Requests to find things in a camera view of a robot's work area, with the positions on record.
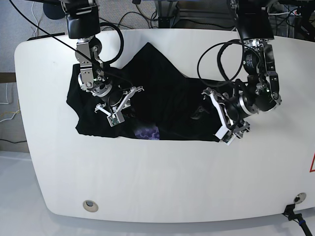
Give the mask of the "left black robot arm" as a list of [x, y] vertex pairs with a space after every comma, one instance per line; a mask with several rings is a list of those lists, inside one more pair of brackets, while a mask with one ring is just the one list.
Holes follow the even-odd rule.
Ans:
[[[219, 118], [219, 127], [214, 133], [216, 142], [229, 145], [235, 138], [249, 132], [246, 118], [259, 112], [270, 111], [282, 102], [279, 76], [275, 69], [272, 45], [274, 34], [269, 23], [268, 0], [228, 0], [229, 13], [239, 39], [218, 43], [217, 66], [223, 81], [208, 83], [202, 95]], [[230, 45], [242, 47], [243, 68], [248, 76], [243, 82], [236, 75], [228, 78], [221, 57]]]

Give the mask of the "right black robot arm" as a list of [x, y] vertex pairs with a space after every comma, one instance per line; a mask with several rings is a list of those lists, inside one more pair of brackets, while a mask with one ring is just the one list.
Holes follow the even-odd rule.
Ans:
[[65, 13], [68, 37], [76, 39], [75, 57], [80, 65], [78, 84], [80, 89], [99, 97], [103, 103], [95, 107], [107, 116], [110, 126], [125, 121], [123, 110], [131, 106], [130, 99], [140, 91], [142, 86], [135, 87], [131, 80], [120, 72], [115, 72], [111, 64], [116, 62], [124, 50], [124, 37], [121, 30], [114, 24], [104, 25], [114, 29], [120, 39], [117, 55], [108, 61], [99, 57], [102, 44], [96, 35], [101, 32], [99, 9], [95, 0], [62, 0], [61, 8]]

